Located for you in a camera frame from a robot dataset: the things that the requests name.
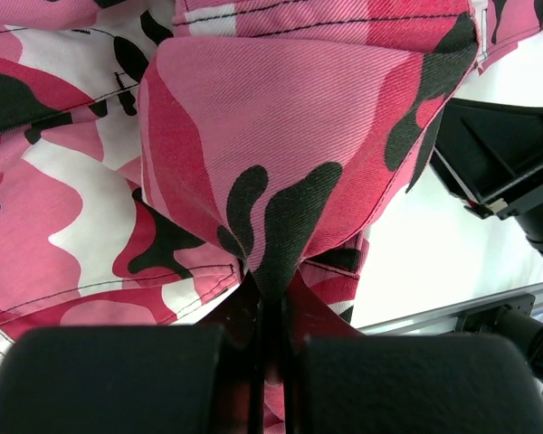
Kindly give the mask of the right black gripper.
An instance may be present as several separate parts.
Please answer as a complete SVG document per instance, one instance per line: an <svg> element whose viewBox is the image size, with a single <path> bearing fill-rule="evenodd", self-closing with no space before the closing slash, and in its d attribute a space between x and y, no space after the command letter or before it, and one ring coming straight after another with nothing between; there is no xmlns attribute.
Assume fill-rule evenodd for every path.
<svg viewBox="0 0 543 434"><path fill-rule="evenodd" d="M543 203L543 108L451 99L430 163L477 217L528 212Z"/></svg>

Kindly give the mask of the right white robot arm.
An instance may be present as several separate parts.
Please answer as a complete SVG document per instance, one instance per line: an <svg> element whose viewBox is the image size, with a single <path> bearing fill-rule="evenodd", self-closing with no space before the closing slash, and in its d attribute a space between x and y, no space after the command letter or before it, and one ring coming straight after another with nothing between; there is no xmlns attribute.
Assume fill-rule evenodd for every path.
<svg viewBox="0 0 543 434"><path fill-rule="evenodd" d="M543 259L543 108L452 99L431 164L448 192L480 219L513 220ZM543 283L462 313L457 330L501 335L543 383Z"/></svg>

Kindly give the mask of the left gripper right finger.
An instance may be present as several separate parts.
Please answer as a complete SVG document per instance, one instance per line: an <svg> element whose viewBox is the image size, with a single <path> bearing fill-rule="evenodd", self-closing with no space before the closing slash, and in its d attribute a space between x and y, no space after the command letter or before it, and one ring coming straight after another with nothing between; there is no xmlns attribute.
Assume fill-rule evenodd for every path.
<svg viewBox="0 0 543 434"><path fill-rule="evenodd" d="M543 323L474 309L444 335L364 335L293 278L282 300L289 433L543 433Z"/></svg>

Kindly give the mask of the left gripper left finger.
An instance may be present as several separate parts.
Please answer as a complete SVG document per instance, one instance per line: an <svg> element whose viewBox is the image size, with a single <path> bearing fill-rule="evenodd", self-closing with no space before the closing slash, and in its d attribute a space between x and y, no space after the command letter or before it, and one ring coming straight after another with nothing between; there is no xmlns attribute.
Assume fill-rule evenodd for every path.
<svg viewBox="0 0 543 434"><path fill-rule="evenodd" d="M252 276L195 325L24 334L0 365L0 433L260 433Z"/></svg>

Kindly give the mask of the pink camouflage trousers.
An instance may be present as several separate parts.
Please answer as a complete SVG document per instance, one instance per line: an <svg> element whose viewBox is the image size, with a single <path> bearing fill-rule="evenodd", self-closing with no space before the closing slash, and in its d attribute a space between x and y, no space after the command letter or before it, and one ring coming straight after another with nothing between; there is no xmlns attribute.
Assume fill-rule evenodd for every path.
<svg viewBox="0 0 543 434"><path fill-rule="evenodd" d="M350 324L450 98L542 30L543 1L0 1L0 365L34 329L195 325L252 276L260 433L289 433L293 278Z"/></svg>

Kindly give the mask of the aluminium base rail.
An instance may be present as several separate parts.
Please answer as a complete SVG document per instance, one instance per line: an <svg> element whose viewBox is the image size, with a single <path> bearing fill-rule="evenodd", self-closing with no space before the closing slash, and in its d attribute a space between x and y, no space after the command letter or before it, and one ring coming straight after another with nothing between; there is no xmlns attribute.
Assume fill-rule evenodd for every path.
<svg viewBox="0 0 543 434"><path fill-rule="evenodd" d="M510 298L521 297L525 294L535 297L531 305L531 312L536 315L542 314L543 282L363 326L359 328L359 331L365 335L440 335L451 333L457 328L458 317L462 312L496 302L505 302Z"/></svg>

